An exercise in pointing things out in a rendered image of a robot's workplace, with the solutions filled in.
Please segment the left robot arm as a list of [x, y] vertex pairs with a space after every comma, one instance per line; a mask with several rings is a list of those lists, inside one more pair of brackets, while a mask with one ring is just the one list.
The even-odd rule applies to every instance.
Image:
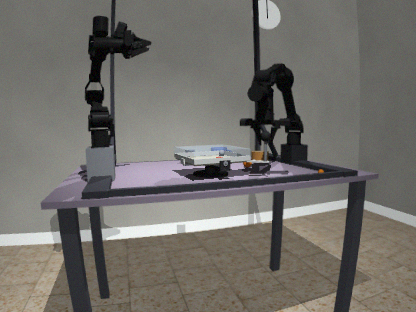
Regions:
[[[261, 81], [265, 81], [265, 82], [261, 82]], [[248, 93], [247, 93], [248, 98], [251, 101], [258, 102], [258, 103], [273, 103], [274, 90], [272, 89], [271, 86], [273, 86], [275, 82], [276, 82], [277, 88], [282, 92], [286, 114], [287, 114], [286, 118], [290, 118], [292, 122], [292, 126], [285, 127], [285, 133], [288, 133], [287, 144], [288, 145], [303, 145], [301, 144], [301, 133], [304, 133], [303, 124], [300, 119], [300, 116], [295, 111], [295, 105], [294, 105], [294, 100], [293, 100], [293, 95], [292, 95], [292, 90], [291, 90], [293, 82], [294, 82], [294, 76], [293, 76], [292, 71], [288, 69], [285, 66], [285, 64], [283, 63], [274, 64], [267, 70], [257, 70], [254, 74], [251, 87], [249, 88]], [[286, 130], [286, 128], [289, 128], [289, 129]], [[296, 129], [293, 129], [293, 128], [296, 128]], [[297, 130], [297, 131], [289, 131], [289, 130]]]

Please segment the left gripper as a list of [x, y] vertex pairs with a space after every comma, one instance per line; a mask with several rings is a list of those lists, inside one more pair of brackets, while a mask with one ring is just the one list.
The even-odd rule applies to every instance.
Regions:
[[[272, 107], [272, 108], [271, 108]], [[264, 120], [264, 122], [259, 122]], [[267, 122], [270, 120], [271, 122]], [[259, 125], [272, 125], [271, 127], [271, 135], [270, 135], [270, 146], [272, 145], [276, 129], [281, 128], [281, 126], [291, 126], [291, 120], [289, 118], [280, 118], [279, 120], [273, 120], [273, 103], [258, 103], [258, 120], [253, 120], [251, 118], [240, 119], [240, 126], [251, 126], [253, 128], [259, 145], [261, 146], [261, 127]]]

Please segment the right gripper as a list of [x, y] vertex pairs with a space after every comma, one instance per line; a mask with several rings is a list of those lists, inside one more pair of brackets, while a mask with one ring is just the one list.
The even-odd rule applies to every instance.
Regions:
[[114, 38], [113, 36], [111, 36], [111, 38], [108, 37], [108, 53], [122, 53], [125, 59], [130, 59], [130, 56], [132, 58], [149, 51], [149, 47], [145, 47], [149, 45], [151, 45], [151, 41], [136, 37], [133, 32], [131, 34], [131, 30], [124, 31], [123, 38]]

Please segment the brown tape roll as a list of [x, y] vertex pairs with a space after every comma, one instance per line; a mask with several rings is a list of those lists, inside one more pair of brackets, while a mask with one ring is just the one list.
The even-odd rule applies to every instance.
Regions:
[[[251, 160], [260, 160], [264, 159], [264, 151], [251, 151]], [[269, 151], [267, 151], [267, 161], [269, 161]]]

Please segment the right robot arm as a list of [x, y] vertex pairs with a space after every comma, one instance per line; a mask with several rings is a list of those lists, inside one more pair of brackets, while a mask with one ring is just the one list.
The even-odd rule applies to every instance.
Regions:
[[[91, 131], [91, 148], [101, 148], [110, 146], [110, 135], [113, 118], [109, 114], [108, 107], [102, 107], [104, 100], [104, 88], [101, 84], [101, 66], [108, 55], [108, 22], [109, 18], [105, 16], [93, 17], [93, 35], [89, 35], [89, 51], [90, 60], [92, 61], [91, 73], [89, 74], [89, 82], [85, 87], [85, 100], [91, 105], [90, 115], [88, 115], [88, 131]], [[118, 22], [114, 38], [123, 38], [123, 32], [127, 30], [127, 24]], [[94, 37], [94, 42], [93, 41]], [[95, 55], [96, 53], [96, 55]], [[92, 57], [93, 56], [93, 57]], [[90, 82], [99, 82], [102, 90], [87, 90]], [[102, 102], [102, 103], [101, 103]], [[93, 129], [92, 128], [108, 128]]]

